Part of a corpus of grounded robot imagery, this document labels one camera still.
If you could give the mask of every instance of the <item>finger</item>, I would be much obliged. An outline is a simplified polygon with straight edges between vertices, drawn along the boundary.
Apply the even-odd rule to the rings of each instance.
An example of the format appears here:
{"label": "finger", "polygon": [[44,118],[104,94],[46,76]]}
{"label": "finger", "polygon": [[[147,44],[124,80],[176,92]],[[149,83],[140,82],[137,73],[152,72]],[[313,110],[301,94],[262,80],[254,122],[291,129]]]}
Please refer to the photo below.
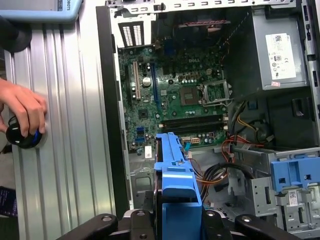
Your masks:
{"label": "finger", "polygon": [[8,129],[8,127],[5,124],[0,123],[0,132],[5,134],[7,129]]}
{"label": "finger", "polygon": [[47,113],[47,102],[46,102],[45,98],[34,93],[33,91],[30,91],[30,94],[41,105],[44,114],[46,114]]}
{"label": "finger", "polygon": [[6,133],[7,128],[3,117],[0,115],[0,132]]}
{"label": "finger", "polygon": [[34,135],[39,128],[40,123],[40,113],[42,112],[41,105],[33,98],[30,97],[24,91],[19,92],[16,98],[24,106],[27,111],[29,119],[29,133]]}
{"label": "finger", "polygon": [[46,132],[46,120],[45,120],[45,114],[47,112],[46,100],[32,91],[28,91],[26,92],[26,94],[31,98],[34,98],[41,106],[41,110],[39,111],[39,127],[38,128],[39,128],[39,132],[41,134],[44,134]]}
{"label": "finger", "polygon": [[29,121],[28,113],[25,107],[20,103],[20,101],[13,95],[10,98],[5,100],[5,104],[11,109],[16,118],[18,119],[21,135],[24,137],[28,136],[29,131]]}

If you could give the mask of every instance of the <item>motherboard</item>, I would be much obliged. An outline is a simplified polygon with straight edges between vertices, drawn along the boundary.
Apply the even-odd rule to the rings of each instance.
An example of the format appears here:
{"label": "motherboard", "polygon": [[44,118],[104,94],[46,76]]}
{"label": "motherboard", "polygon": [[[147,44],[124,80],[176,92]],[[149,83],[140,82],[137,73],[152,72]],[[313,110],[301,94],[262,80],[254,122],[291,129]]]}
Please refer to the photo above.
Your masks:
{"label": "motherboard", "polygon": [[158,51],[119,49],[128,149],[154,147],[157,133],[173,132],[188,148],[226,138],[229,85],[216,47]]}

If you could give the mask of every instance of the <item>hand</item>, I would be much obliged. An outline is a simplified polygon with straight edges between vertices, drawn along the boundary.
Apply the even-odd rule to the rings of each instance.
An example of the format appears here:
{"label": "hand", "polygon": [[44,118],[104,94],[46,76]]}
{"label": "hand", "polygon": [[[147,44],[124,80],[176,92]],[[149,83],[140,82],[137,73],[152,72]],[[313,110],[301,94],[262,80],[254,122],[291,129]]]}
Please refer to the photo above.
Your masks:
{"label": "hand", "polygon": [[[4,104],[17,117],[22,136],[27,137],[28,133],[34,135],[37,129],[41,134],[45,133],[47,104],[42,96],[0,78],[0,113],[3,111]],[[0,131],[5,133],[6,130],[7,126],[0,117]]]}

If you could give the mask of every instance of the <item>dell logo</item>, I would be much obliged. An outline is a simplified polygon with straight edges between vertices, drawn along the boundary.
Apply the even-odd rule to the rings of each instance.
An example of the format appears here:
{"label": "dell logo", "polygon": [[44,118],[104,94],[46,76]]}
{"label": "dell logo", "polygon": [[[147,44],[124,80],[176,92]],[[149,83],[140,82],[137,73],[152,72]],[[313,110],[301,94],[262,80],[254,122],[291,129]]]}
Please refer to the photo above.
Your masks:
{"label": "dell logo", "polygon": [[189,63],[200,63],[199,58],[191,58],[189,59]]}

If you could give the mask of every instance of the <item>ribbed metal panel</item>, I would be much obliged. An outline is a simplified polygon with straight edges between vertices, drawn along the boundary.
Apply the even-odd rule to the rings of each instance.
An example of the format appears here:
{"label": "ribbed metal panel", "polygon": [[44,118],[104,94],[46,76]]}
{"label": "ribbed metal panel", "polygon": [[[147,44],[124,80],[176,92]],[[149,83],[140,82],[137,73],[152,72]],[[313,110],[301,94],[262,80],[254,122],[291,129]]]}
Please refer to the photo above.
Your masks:
{"label": "ribbed metal panel", "polygon": [[47,136],[13,148],[20,240],[55,240],[94,215],[115,213],[96,6],[70,25],[34,25],[23,52],[5,53],[7,79],[44,96]]}

